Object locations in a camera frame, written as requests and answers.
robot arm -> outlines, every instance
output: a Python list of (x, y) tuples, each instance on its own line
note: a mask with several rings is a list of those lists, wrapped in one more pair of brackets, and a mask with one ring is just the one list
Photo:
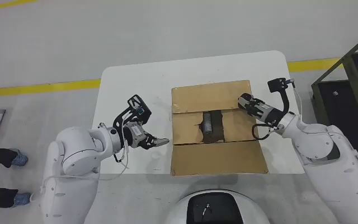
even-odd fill
[(125, 147), (125, 141), (132, 148), (146, 150), (169, 142), (143, 129), (151, 112), (138, 95), (128, 104), (113, 127), (101, 123), (91, 130), (67, 128), (50, 144), (41, 187), (44, 223), (84, 223), (96, 197), (101, 161), (114, 155), (121, 162), (123, 157), (118, 160), (116, 153)]
[[(285, 95), (287, 84), (293, 80), (278, 78), (268, 82), (271, 92)], [(357, 151), (334, 125), (305, 124), (300, 115), (280, 111), (250, 94), (243, 94), (238, 105), (250, 116), (264, 122), (256, 126), (270, 127), (283, 138), (290, 138), (296, 154), (318, 195), (335, 214), (339, 223), (358, 223), (358, 159)], [(339, 157), (327, 157), (338, 151)]]

yellow stripe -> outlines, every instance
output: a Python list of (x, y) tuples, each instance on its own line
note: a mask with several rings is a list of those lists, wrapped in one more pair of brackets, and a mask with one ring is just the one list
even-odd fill
[(289, 72), (305, 72), (314, 70), (327, 70), (332, 67), (340, 58), (329, 58), (321, 60), (304, 60), (301, 62), (288, 62)]
[[(305, 72), (313, 70), (327, 70), (335, 64), (339, 58), (330, 58), (322, 60), (305, 60), (301, 62), (288, 62), (289, 72)], [(82, 90), (86, 88), (99, 88), (101, 79), (84, 80), (74, 82), (61, 82), (52, 84), (42, 84), (34, 86), (18, 86), (0, 88), (0, 96), (21, 95), (21, 94), (40, 94), (43, 92), (58, 92), (67, 90)]]
[(17, 4), (25, 4), (25, 3), (30, 3), (30, 2), (36, 2), (38, 0), (15, 0), (15, 1), (9, 1), (9, 2), (4, 2), (4, 3), (0, 3), (0, 8), (5, 8), (8, 6), (15, 6)]
[(0, 88), (0, 96), (21, 95), (21, 94), (40, 94), (43, 92), (58, 92), (67, 90), (82, 90), (85, 88), (99, 88), (101, 79), (84, 80), (75, 82), (60, 82), (52, 84), (41, 84), (33, 86), (18, 86)]

white table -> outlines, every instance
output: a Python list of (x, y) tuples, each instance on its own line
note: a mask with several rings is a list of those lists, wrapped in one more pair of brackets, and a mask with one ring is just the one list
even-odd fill
[[(290, 75), (285, 56), (277, 51), (109, 67), (102, 74), (93, 128), (100, 122), (112, 126), (118, 114), (128, 107), (127, 100), (138, 94), (152, 111), (144, 129), (159, 138), (172, 139), (171, 89), (213, 82), (250, 80), (254, 97), (282, 110), (279, 93), (270, 93), (267, 86), (267, 81), (279, 77), (289, 79)], [(290, 110), (298, 113), (293, 88), (289, 86), (286, 91)], [(304, 172), (291, 140), (272, 134), (260, 144), (271, 174)], [(170, 142), (148, 151), (130, 149), (129, 169), (125, 173), (169, 174), (172, 146)], [(113, 157), (101, 164), (103, 174), (117, 174), (122, 169)]]

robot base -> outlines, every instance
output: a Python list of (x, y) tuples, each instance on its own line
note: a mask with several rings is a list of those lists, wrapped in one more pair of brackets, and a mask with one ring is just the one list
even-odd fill
[(270, 224), (263, 210), (250, 198), (230, 190), (192, 193), (171, 208), (165, 224), (210, 223)]

open cardboard box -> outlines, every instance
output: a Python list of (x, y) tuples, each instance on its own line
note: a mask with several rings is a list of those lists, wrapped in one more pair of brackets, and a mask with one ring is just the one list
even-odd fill
[[(173, 176), (268, 173), (251, 133), (256, 120), (238, 109), (237, 99), (245, 92), (251, 93), (248, 80), (172, 89)], [(210, 134), (202, 131), (207, 111)]]

